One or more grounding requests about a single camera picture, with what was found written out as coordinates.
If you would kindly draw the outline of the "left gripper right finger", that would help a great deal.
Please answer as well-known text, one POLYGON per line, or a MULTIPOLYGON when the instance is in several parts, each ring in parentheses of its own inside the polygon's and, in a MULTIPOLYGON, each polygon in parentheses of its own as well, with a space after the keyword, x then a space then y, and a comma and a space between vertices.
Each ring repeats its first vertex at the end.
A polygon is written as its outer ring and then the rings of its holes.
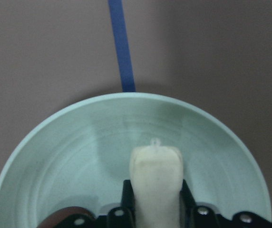
POLYGON ((227 219, 209 206, 197 205, 185 180, 180 190, 180 206, 184 228, 272 228, 272 222, 249 211, 237 212, 227 219))

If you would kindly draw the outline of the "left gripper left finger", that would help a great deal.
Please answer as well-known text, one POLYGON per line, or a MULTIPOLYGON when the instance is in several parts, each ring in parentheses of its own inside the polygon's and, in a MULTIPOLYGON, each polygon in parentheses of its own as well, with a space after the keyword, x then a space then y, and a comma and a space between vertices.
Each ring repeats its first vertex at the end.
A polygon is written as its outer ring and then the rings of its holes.
POLYGON ((134 228, 135 197, 130 180, 123 182, 121 202, 106 215, 92 218, 86 214, 72 214, 55 225, 56 228, 134 228))

